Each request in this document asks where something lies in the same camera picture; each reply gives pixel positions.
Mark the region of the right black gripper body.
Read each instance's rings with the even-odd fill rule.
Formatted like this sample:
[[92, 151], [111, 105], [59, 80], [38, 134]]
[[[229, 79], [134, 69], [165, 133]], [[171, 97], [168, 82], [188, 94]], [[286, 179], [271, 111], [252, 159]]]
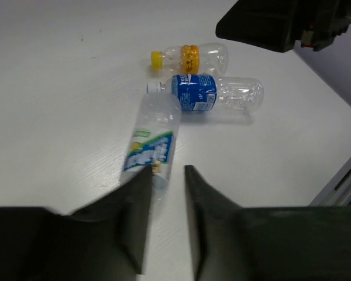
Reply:
[[346, 33], [351, 1], [299, 1], [294, 19], [295, 40], [301, 48], [319, 52]]

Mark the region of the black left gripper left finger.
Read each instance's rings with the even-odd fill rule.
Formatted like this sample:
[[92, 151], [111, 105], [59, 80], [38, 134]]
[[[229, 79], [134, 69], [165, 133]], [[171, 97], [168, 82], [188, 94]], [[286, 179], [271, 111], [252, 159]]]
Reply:
[[144, 167], [70, 215], [0, 207], [0, 280], [135, 280], [151, 201], [152, 170]]

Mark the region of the clear bottle lemon label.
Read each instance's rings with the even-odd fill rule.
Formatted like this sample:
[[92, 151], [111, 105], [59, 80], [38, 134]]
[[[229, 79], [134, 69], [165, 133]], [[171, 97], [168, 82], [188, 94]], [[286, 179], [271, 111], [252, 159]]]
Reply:
[[161, 93], [144, 95], [123, 163], [121, 184], [150, 165], [154, 198], [163, 198], [170, 181], [180, 121], [180, 102], [175, 96]]

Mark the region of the clear bottle blue label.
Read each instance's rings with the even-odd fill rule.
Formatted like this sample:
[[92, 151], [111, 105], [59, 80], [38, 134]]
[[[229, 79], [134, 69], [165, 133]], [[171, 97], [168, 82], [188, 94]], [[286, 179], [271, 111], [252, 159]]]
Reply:
[[255, 112], [264, 98], [264, 87], [255, 78], [207, 74], [179, 74], [165, 83], [149, 82], [147, 92], [174, 95], [185, 112], [208, 112], [217, 104], [239, 112]]

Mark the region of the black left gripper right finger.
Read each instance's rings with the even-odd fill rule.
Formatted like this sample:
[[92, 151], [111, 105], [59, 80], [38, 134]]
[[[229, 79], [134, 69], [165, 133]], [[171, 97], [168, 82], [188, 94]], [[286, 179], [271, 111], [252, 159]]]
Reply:
[[244, 208], [184, 177], [194, 280], [351, 280], [351, 206]]

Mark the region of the clear bottle yellow cap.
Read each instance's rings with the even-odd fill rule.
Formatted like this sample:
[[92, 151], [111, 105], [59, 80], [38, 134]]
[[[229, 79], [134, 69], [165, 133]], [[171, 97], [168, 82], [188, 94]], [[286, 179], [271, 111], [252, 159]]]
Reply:
[[222, 43], [173, 46], [151, 53], [152, 70], [158, 73], [222, 76], [228, 61], [228, 49]]

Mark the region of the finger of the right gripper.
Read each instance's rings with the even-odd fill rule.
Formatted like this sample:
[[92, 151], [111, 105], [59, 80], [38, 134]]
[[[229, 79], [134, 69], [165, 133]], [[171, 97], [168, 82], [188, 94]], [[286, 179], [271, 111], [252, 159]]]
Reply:
[[294, 47], [298, 1], [239, 0], [217, 23], [220, 39], [284, 53]]

